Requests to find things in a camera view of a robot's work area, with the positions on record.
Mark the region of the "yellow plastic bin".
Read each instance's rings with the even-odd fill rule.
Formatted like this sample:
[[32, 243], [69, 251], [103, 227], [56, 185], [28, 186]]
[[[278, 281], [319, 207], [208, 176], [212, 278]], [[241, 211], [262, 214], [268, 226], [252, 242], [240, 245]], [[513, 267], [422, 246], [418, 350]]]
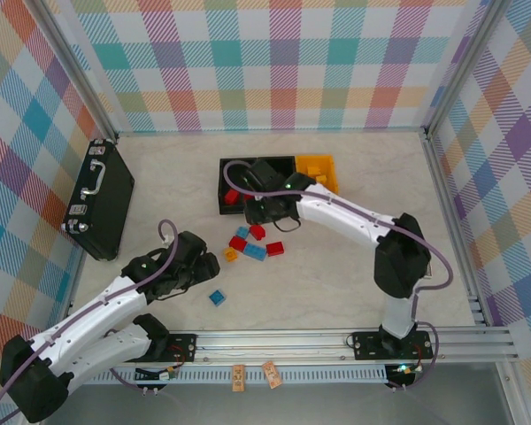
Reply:
[[321, 174], [327, 177], [327, 183], [322, 184], [325, 188], [335, 194], [339, 194], [339, 184], [336, 178], [335, 162], [332, 155], [297, 155], [296, 170], [301, 174], [307, 174], [308, 166], [318, 166]]

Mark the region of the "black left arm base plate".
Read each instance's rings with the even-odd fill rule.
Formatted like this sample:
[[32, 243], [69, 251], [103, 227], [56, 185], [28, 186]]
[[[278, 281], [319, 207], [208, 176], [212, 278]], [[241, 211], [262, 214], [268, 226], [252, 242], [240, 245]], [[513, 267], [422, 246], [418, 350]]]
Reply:
[[158, 360], [179, 365], [193, 363], [196, 355], [196, 346], [196, 334], [170, 333]]

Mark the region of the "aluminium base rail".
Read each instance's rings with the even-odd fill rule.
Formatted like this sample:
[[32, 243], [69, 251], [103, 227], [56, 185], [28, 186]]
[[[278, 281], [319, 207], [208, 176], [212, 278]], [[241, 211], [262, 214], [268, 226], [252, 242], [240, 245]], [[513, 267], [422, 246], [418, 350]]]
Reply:
[[[516, 361], [517, 348], [507, 328], [454, 327], [431, 329], [419, 325], [416, 330], [430, 335], [434, 351], [432, 359], [463, 362]], [[381, 364], [415, 363], [418, 360], [355, 360], [352, 334], [376, 329], [252, 330], [202, 331], [196, 333], [194, 364], [254, 364], [273, 361], [276, 364], [332, 364], [336, 361], [360, 361]], [[123, 362], [164, 363], [158, 357], [170, 333], [160, 333], [162, 347], [151, 352], [133, 352], [121, 357]]]

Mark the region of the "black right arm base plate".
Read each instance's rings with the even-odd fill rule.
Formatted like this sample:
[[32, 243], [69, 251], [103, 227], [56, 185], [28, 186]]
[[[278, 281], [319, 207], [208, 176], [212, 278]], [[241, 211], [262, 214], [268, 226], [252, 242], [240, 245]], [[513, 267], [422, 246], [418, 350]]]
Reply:
[[355, 360], [432, 359], [434, 356], [430, 335], [421, 330], [403, 339], [379, 331], [354, 332], [351, 344]]

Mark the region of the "aluminium side rail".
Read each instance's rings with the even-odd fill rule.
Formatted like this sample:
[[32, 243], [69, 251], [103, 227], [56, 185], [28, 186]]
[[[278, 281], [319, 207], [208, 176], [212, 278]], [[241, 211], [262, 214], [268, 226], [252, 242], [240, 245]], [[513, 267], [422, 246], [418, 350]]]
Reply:
[[458, 274], [466, 288], [466, 295], [473, 314], [474, 323], [477, 326], [489, 326], [488, 308], [482, 300], [483, 294], [474, 270], [470, 251], [466, 246], [466, 240], [458, 220], [455, 203], [450, 196], [446, 174], [441, 168], [439, 156], [433, 145], [432, 138], [427, 134], [425, 128], [419, 130], [419, 139], [433, 184], [435, 185], [442, 216], [456, 258]]

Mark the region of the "aluminium frame post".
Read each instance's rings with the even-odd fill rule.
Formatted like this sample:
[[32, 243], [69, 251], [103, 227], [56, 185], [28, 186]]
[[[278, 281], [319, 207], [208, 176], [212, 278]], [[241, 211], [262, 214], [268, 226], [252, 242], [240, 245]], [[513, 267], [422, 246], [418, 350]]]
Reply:
[[489, 2], [474, 35], [462, 51], [457, 68], [443, 95], [440, 97], [433, 114], [429, 117], [428, 123], [422, 127], [428, 140], [431, 140], [437, 134], [438, 128], [448, 117], [467, 78], [476, 66], [481, 54], [487, 47], [490, 37], [495, 32], [498, 22], [504, 16], [511, 3], [512, 0], [491, 0]]
[[46, 38], [51, 43], [59, 62], [81, 95], [101, 133], [105, 138], [117, 143], [119, 133], [112, 125], [108, 113], [104, 109], [100, 98], [96, 95], [72, 47], [63, 35], [46, 0], [27, 0], [27, 6], [33, 7], [35, 19], [46, 34]]

